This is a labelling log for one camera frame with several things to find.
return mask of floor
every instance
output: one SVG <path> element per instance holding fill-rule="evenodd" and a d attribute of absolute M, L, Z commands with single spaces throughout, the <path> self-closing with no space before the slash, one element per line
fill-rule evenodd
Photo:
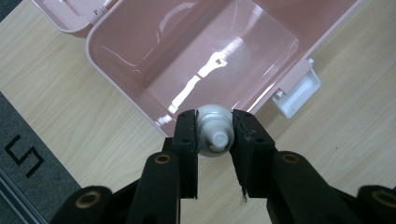
<path fill-rule="evenodd" d="M 20 2 L 21 0 L 0 1 L 0 21 L 2 21 Z"/>

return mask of pink plastic container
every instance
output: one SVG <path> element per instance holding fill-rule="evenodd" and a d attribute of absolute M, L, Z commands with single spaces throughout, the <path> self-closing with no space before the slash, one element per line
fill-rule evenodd
<path fill-rule="evenodd" d="M 34 0 L 62 31 L 88 34 L 93 66 L 170 136 L 182 111 L 255 113 L 288 93 L 360 1 Z"/>

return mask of small white bottle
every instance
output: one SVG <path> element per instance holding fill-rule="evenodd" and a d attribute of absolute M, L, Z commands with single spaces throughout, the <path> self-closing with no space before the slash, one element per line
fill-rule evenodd
<path fill-rule="evenodd" d="M 233 114 L 221 105 L 203 105 L 198 109 L 199 154 L 217 157 L 233 145 Z"/>

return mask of wood grain surface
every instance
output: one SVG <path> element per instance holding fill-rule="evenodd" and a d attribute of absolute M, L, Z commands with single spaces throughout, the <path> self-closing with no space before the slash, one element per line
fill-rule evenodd
<path fill-rule="evenodd" d="M 163 137 L 90 65 L 84 44 L 23 1 L 0 23 L 0 91 L 82 187 L 115 191 L 139 178 Z M 395 187 L 396 1 L 364 1 L 311 56 L 319 91 L 292 119 L 272 102 L 257 118 L 332 186 Z M 230 156 L 200 160 L 199 199 L 182 201 L 181 222 L 270 223 L 265 205 L 244 203 Z"/>

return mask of wooden table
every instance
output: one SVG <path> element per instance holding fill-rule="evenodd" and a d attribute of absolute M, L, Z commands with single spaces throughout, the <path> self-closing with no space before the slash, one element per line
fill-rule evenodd
<path fill-rule="evenodd" d="M 163 137 L 28 0 L 0 24 L 0 91 L 82 186 L 139 178 Z M 330 185 L 396 186 L 396 1 L 363 2 L 312 54 L 322 86 L 293 119 L 268 102 L 257 118 L 279 150 L 305 155 Z M 199 200 L 182 223 L 269 223 L 243 202 L 230 156 L 199 161 Z"/>

